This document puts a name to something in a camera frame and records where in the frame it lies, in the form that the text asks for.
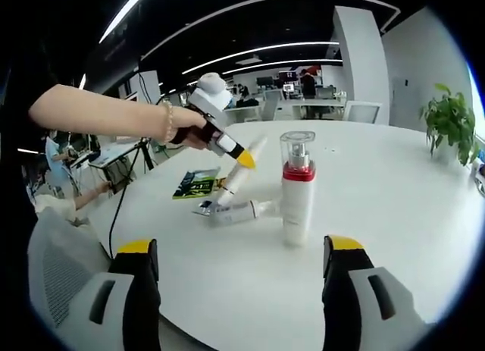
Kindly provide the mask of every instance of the potted plant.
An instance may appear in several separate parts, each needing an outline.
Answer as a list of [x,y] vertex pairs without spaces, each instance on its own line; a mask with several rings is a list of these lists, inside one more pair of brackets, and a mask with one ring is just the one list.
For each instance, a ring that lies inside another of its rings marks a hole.
[[433,97],[427,106],[421,107],[419,116],[426,121],[426,141],[431,142],[431,156],[434,154],[447,164],[458,158],[465,166],[475,160],[479,151],[475,139],[475,115],[467,107],[463,93],[452,96],[444,84],[434,86],[443,91],[443,96],[439,101]]

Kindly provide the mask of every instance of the white round table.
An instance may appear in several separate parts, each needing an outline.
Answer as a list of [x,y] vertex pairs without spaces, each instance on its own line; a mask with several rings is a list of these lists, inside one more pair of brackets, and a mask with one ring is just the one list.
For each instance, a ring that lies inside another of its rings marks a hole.
[[[114,251],[142,238],[158,241],[160,313],[190,336],[226,350],[318,351],[324,342],[323,241],[353,237],[375,266],[410,291],[427,322],[438,321],[459,295],[474,263],[483,198],[468,168],[445,168],[423,133],[337,121],[236,124],[244,146],[269,137],[257,170],[235,200],[280,192],[280,135],[316,133],[317,191],[308,245],[288,249],[276,218],[211,228],[191,213],[201,199],[172,200],[188,170],[235,161],[185,150],[130,184],[114,228]],[[90,216],[105,247],[119,193]]]

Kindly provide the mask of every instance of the bracelet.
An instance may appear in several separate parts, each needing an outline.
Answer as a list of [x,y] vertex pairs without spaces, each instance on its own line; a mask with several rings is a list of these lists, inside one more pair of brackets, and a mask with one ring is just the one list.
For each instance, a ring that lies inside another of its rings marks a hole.
[[165,107],[167,108],[167,131],[165,131],[165,137],[162,140],[164,143],[169,143],[174,137],[176,132],[174,132],[174,109],[172,108],[172,104],[169,102],[165,102]]

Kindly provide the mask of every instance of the green plant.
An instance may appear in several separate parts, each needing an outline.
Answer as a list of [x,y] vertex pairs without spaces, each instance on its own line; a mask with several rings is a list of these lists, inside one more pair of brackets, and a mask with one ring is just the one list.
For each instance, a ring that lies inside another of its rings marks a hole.
[[436,83],[434,86],[444,92],[442,99],[438,101],[433,97],[427,106],[421,107],[419,114],[419,118],[424,117],[426,121],[426,141],[431,141],[431,156],[447,139],[448,145],[458,146],[458,160],[466,165],[475,160],[479,151],[473,110],[467,107],[463,93],[458,92],[452,96],[444,84]]

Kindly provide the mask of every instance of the white bottle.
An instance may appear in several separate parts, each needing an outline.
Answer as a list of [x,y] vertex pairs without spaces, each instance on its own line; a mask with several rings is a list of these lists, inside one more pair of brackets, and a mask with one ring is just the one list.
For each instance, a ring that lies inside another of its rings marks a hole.
[[258,202],[255,200],[217,207],[211,213],[212,223],[227,226],[243,221],[251,221],[263,215],[272,216],[279,212],[279,201]]
[[280,138],[283,158],[283,217],[284,242],[303,246],[313,211],[316,166],[308,150],[314,141],[312,131],[290,131]]
[[[268,138],[266,136],[260,136],[251,143],[248,147],[248,151],[252,158],[257,161],[259,155],[263,151],[264,146]],[[247,177],[251,173],[252,169],[243,167],[240,164],[236,164],[232,171],[227,175],[226,183],[220,188],[212,197],[212,207],[219,205],[227,205],[233,199],[234,194],[238,191],[241,185],[246,181]]]

